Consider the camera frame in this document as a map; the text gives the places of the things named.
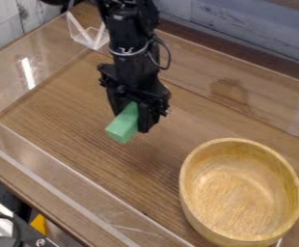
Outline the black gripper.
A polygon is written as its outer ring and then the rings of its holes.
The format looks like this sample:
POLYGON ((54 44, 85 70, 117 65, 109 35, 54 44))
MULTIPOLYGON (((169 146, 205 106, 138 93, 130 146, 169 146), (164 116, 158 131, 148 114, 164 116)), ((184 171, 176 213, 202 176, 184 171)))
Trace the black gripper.
POLYGON ((112 64, 100 64, 100 85, 106 90, 113 115, 133 101, 137 103, 137 131, 146 133, 169 107, 170 92, 158 79, 161 56, 158 49, 130 53, 110 50, 112 64))

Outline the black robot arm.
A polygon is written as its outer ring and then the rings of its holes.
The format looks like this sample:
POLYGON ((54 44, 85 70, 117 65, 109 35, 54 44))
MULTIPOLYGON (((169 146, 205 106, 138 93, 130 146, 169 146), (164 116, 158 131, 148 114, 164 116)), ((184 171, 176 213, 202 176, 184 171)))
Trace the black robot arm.
POLYGON ((137 131, 146 133, 168 113, 170 92, 158 73, 169 68, 170 53, 156 34, 160 23, 153 0, 94 0, 109 37, 112 64, 98 64, 98 84, 118 115, 133 102, 137 131))

